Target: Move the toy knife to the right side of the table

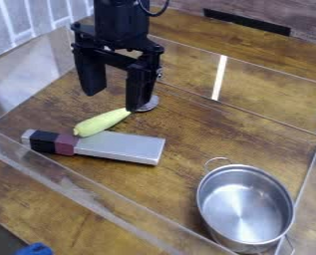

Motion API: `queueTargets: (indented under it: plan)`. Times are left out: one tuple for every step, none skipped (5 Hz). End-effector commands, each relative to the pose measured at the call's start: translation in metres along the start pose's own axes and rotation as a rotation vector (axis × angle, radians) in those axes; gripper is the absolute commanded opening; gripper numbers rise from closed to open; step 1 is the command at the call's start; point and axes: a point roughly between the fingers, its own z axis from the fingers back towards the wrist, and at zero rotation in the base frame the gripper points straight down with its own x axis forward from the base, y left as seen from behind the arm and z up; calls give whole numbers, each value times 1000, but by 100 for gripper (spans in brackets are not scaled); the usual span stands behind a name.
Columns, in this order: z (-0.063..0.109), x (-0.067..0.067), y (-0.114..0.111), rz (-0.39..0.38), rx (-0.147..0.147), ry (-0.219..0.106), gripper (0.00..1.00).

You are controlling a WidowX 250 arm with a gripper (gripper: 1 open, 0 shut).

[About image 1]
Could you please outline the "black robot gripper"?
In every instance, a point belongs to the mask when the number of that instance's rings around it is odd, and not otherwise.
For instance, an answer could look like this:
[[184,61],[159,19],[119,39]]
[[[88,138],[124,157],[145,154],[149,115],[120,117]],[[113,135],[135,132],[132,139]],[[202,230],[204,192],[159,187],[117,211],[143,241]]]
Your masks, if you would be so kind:
[[95,24],[76,22],[73,53],[85,94],[108,87],[107,65],[129,67],[127,109],[136,112],[153,97],[164,48],[149,39],[153,12],[151,0],[95,0]]

